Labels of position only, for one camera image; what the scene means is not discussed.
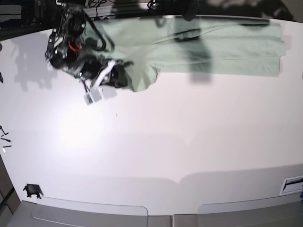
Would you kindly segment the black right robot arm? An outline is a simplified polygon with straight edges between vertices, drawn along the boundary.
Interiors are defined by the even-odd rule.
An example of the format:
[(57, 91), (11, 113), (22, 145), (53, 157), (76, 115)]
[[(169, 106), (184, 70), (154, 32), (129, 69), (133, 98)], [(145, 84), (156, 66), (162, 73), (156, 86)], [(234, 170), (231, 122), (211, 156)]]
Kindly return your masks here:
[(117, 54), (117, 39), (103, 21), (92, 19), (81, 3), (58, 0), (56, 4), (60, 19), (48, 38), (45, 60), (78, 80), (86, 91), (99, 86), (130, 89), (125, 67), (132, 62)]

